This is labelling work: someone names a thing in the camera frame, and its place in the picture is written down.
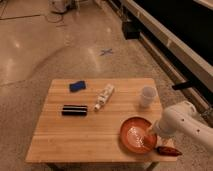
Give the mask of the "orange-lit gripper finger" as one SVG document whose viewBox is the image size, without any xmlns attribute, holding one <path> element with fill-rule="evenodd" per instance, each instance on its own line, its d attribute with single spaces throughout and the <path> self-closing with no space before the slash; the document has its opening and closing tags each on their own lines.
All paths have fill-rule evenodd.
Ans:
<svg viewBox="0 0 213 171">
<path fill-rule="evenodd" d="M 149 132 L 144 133 L 143 145 L 144 146 L 152 146 L 153 145 L 153 134 L 152 133 L 149 133 Z"/>
</svg>

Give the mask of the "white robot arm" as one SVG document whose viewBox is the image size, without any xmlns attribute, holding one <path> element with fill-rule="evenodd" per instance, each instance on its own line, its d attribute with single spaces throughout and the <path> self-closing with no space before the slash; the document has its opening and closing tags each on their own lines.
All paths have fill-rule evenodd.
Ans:
<svg viewBox="0 0 213 171">
<path fill-rule="evenodd" d="M 189 101 L 171 105 L 162 111 L 161 117 L 146 130 L 145 135 L 157 134 L 170 139 L 176 132 L 181 132 L 213 154 L 213 128 L 194 119 L 196 114 L 196 107 Z"/>
</svg>

